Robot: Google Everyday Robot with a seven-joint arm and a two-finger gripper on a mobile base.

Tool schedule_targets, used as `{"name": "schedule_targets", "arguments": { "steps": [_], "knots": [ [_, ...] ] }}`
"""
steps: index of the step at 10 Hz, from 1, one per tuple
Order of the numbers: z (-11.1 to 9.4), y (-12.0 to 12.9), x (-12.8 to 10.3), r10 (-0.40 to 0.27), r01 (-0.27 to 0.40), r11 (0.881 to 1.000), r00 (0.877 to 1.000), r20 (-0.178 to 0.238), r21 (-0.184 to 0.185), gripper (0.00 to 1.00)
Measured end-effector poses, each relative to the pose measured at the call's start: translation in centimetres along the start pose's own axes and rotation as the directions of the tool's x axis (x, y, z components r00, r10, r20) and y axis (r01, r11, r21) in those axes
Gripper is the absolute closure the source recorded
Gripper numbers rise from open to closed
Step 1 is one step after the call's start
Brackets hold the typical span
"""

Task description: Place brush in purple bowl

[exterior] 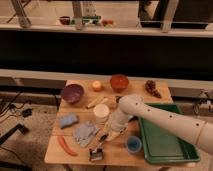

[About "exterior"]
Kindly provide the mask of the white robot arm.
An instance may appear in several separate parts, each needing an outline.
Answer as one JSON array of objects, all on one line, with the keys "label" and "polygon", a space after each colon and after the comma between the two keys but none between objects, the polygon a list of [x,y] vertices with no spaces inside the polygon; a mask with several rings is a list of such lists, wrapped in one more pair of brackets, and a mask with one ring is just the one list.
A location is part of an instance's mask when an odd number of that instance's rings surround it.
[{"label": "white robot arm", "polygon": [[142,117],[213,156],[213,123],[151,107],[138,94],[119,99],[106,123],[108,140],[123,132],[132,116]]}]

